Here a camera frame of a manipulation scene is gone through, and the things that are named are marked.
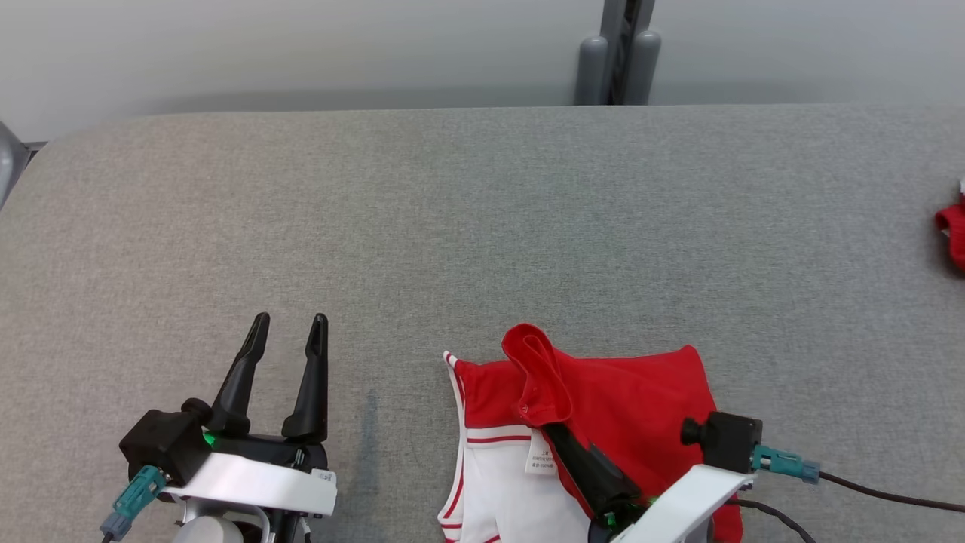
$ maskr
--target gray metal stand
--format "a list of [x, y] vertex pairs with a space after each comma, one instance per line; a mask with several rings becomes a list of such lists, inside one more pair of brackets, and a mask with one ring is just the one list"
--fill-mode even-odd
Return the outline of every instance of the gray metal stand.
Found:
[[27, 165], [30, 152], [6, 125], [0, 123], [0, 208]]
[[576, 105], [647, 103], [660, 36], [649, 30], [655, 0], [605, 0], [599, 36], [580, 44]]

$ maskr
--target white sticker label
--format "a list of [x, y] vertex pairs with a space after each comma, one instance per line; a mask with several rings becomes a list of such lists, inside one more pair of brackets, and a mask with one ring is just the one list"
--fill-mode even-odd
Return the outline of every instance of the white sticker label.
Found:
[[335, 472], [330, 472], [329, 470], [320, 470], [318, 468], [312, 468], [312, 475], [318, 477], [321, 480], [328, 481], [330, 483], [338, 484], [335, 478]]
[[549, 448], [549, 443], [543, 438], [542, 432], [535, 428], [530, 440], [530, 455], [526, 458], [526, 473], [556, 474], [556, 460], [553, 459], [553, 451]]

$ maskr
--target teal cable connector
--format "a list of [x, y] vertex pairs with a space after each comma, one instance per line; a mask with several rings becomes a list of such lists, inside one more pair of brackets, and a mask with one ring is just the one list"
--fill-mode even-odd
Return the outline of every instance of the teal cable connector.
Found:
[[141, 468], [127, 484], [127, 488], [114, 500], [114, 512], [100, 525], [104, 541], [124, 539], [134, 518], [148, 503], [157, 498], [166, 484], [164, 473], [155, 466]]
[[821, 475], [821, 465], [817, 462], [804, 460], [798, 454], [764, 445], [754, 447], [751, 466], [755, 470], [790, 475], [813, 485], [817, 484]]

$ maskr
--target red and white jersey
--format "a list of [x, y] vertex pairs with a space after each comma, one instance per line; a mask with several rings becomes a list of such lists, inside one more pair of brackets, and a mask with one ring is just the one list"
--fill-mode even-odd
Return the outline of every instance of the red and white jersey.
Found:
[[[703, 420], [715, 409], [693, 347], [577, 359], [555, 349], [542, 330], [519, 325], [507, 332], [503, 349], [509, 360], [481, 365], [445, 354], [459, 415], [453, 490], [438, 517], [447, 541], [586, 541], [589, 511], [585, 504], [581, 510], [569, 474], [527, 469], [538, 458], [530, 450], [533, 435], [545, 446], [532, 427], [548, 422], [566, 424], [581, 444], [602, 450], [645, 500], [700, 463], [700, 451], [679, 441], [686, 416]], [[720, 540], [740, 541], [735, 506], [714, 520]]]
[[439, 524], [447, 543], [585, 543], [590, 520], [554, 473], [527, 473], [533, 430], [500, 402], [522, 392], [510, 362], [475, 364], [445, 354], [459, 415], [453, 490]]

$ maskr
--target white wall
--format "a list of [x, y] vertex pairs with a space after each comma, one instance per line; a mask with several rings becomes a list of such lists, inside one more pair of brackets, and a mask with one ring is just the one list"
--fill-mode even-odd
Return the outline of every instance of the white wall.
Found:
[[650, 103], [965, 103], [965, 0], [657, 0]]
[[0, 120], [572, 103], [603, 0], [2, 0]]
[[[572, 101], [603, 0], [0, 0], [0, 120]], [[965, 0], [656, 0], [651, 103], [965, 101]]]

